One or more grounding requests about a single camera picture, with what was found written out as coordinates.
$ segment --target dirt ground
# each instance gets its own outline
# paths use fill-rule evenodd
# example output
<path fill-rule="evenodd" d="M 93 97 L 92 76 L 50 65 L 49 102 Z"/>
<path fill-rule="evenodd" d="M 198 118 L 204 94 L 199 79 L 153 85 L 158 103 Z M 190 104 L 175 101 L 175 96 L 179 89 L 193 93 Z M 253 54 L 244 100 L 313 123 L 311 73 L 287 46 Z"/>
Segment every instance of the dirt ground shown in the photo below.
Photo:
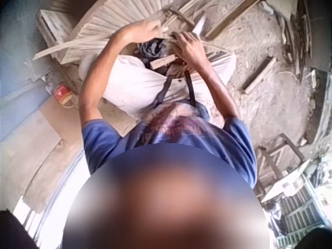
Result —
<path fill-rule="evenodd" d="M 239 0 L 216 2 L 217 6 L 207 11 L 208 20 L 202 35 Z M 181 25 L 182 22 L 176 21 L 173 29 Z M 278 144 L 276 138 L 281 133 L 285 133 L 297 145 L 306 132 L 312 112 L 310 100 L 313 89 L 311 78 L 307 77 L 309 70 L 305 70 L 303 80 L 299 82 L 292 73 L 293 67 L 285 62 L 281 28 L 276 15 L 265 13 L 256 5 L 222 37 L 216 39 L 215 44 L 234 52 L 237 56 L 236 70 L 228 82 L 228 89 L 239 107 L 242 119 L 248 125 L 254 147 L 273 148 Z M 251 94 L 243 94 L 243 84 L 267 56 L 276 57 L 277 64 Z M 63 69 L 70 77 L 68 82 L 71 82 L 72 88 L 78 91 L 81 81 L 77 74 L 77 65 L 64 65 Z M 104 112 L 108 112 L 108 116 L 119 115 L 110 118 L 110 122 L 112 124 L 116 120 L 120 133 L 125 134 L 135 125 L 135 120 L 119 110 L 114 111 L 115 106 L 111 103 L 102 102 L 101 105 Z M 213 115 L 220 115 L 217 109 L 213 111 Z M 317 149 L 314 149 L 315 146 L 310 145 L 303 150 L 307 157 L 314 157 L 318 153 Z M 282 170 L 296 167 L 298 163 L 295 154 L 286 149 L 280 163 Z"/>

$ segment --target blue t-shirt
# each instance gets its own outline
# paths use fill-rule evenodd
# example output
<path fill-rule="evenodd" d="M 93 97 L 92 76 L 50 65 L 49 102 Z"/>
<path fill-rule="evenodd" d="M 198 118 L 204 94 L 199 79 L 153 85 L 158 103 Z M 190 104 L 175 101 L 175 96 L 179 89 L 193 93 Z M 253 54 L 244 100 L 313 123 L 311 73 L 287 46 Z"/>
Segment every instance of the blue t-shirt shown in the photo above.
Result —
<path fill-rule="evenodd" d="M 146 144 L 177 143 L 206 150 L 227 162 L 254 188 L 257 161 L 246 125 L 229 118 L 220 129 L 181 102 L 159 105 L 125 137 L 102 119 L 87 122 L 83 141 L 89 171 L 93 174 L 109 159 Z"/>

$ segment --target sleeve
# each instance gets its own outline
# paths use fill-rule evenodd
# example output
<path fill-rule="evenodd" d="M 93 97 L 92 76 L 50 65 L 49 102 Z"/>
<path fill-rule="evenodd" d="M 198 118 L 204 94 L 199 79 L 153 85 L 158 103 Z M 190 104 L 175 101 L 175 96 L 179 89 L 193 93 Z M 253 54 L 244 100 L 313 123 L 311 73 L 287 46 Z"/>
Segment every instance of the sleeve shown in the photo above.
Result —
<path fill-rule="evenodd" d="M 232 141 L 227 147 L 234 162 L 233 167 L 254 188 L 257 182 L 257 159 L 247 126 L 238 118 L 228 118 L 224 131 Z"/>
<path fill-rule="evenodd" d="M 103 119 L 88 121 L 82 128 L 82 136 L 89 171 L 93 174 L 111 158 L 121 136 Z"/>

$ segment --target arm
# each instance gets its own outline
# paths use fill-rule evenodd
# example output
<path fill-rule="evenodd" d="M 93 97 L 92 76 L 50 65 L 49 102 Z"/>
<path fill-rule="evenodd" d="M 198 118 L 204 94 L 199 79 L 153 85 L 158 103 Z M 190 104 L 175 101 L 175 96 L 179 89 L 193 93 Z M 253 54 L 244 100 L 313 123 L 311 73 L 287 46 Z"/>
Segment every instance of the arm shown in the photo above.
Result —
<path fill-rule="evenodd" d="M 203 45 L 193 33 L 175 33 L 178 45 L 175 51 L 184 61 L 196 70 L 210 90 L 213 101 L 224 119 L 239 118 L 238 108 L 226 86 L 212 68 L 205 55 Z"/>
<path fill-rule="evenodd" d="M 157 37 L 163 30 L 160 21 L 131 23 L 115 33 L 96 59 L 83 84 L 79 96 L 81 126 L 90 120 L 101 119 L 98 102 L 105 92 L 110 72 L 117 56 L 129 43 L 144 43 Z"/>

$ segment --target hand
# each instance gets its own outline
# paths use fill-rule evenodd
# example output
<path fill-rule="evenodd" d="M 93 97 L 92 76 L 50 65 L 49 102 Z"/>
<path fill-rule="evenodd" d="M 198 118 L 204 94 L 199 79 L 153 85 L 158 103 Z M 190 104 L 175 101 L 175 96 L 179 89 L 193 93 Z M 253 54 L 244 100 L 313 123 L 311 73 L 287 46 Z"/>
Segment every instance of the hand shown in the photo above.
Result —
<path fill-rule="evenodd" d="M 210 63 L 206 58 L 201 40 L 196 34 L 188 32 L 173 34 L 177 41 L 177 43 L 174 44 L 175 52 L 194 70 L 198 71 L 201 67 Z"/>
<path fill-rule="evenodd" d="M 154 21 L 138 21 L 124 26 L 118 31 L 126 43 L 145 43 L 158 37 L 161 33 L 165 32 L 168 28 L 162 28 L 160 20 Z"/>

